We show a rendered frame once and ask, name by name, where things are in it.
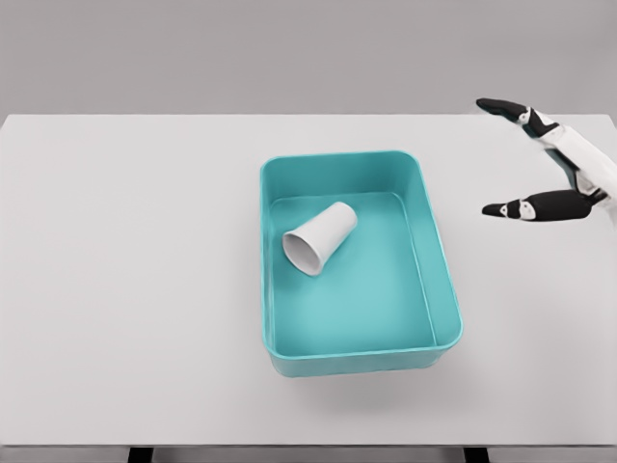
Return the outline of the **teal plastic basket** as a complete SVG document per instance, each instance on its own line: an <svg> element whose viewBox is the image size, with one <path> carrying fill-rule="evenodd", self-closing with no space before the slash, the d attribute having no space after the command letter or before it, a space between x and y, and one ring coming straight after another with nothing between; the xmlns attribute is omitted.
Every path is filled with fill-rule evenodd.
<svg viewBox="0 0 617 463"><path fill-rule="evenodd" d="M286 377L427 368L464 322L419 162L400 150L278 156L259 177L262 340ZM286 232L342 202L356 227L309 276Z"/></svg>

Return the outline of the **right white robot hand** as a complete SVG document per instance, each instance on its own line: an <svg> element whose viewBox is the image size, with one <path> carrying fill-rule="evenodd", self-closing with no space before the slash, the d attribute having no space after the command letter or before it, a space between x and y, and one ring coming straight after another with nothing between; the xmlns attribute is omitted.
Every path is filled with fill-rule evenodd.
<svg viewBox="0 0 617 463"><path fill-rule="evenodd" d="M519 126L565 172L569 181L567 189L486 204L482 214L548 223L581 220L596 207L617 208L617 162L577 130L521 103L480 97L475 104L484 112Z"/></svg>

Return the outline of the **white paper cup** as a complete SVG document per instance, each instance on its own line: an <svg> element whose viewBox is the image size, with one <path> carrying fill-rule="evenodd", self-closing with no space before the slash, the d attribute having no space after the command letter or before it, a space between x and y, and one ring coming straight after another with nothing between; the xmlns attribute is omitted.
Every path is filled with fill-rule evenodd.
<svg viewBox="0 0 617 463"><path fill-rule="evenodd" d="M355 210L336 202L294 230L282 235L287 259L311 277L322 273L330 257L358 224Z"/></svg>

